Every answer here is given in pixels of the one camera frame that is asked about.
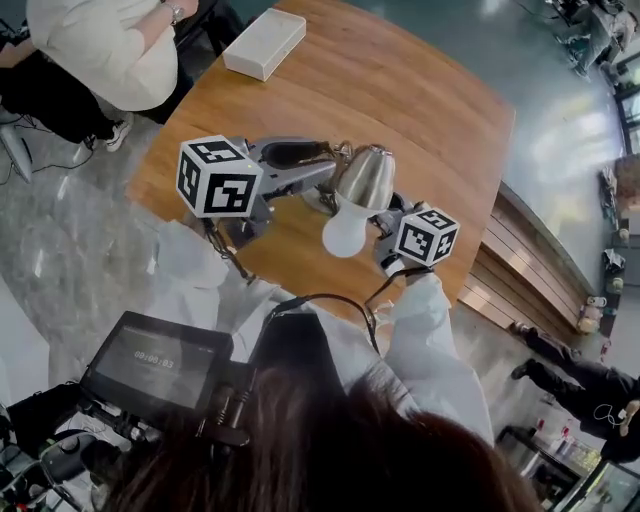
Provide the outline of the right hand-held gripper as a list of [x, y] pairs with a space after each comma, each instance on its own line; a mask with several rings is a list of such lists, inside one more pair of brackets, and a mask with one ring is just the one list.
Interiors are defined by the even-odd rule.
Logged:
[[387, 276], [413, 264], [432, 269], [452, 254], [460, 231], [459, 222], [441, 209], [414, 204], [398, 192], [372, 224], [380, 230], [374, 260]]

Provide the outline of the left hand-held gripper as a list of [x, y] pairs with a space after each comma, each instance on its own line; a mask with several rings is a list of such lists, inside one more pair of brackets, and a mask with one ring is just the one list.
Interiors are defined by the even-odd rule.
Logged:
[[329, 180], [336, 163], [326, 141], [223, 135], [180, 144], [177, 193], [199, 219], [219, 219], [241, 249], [261, 237], [272, 219], [270, 202]]

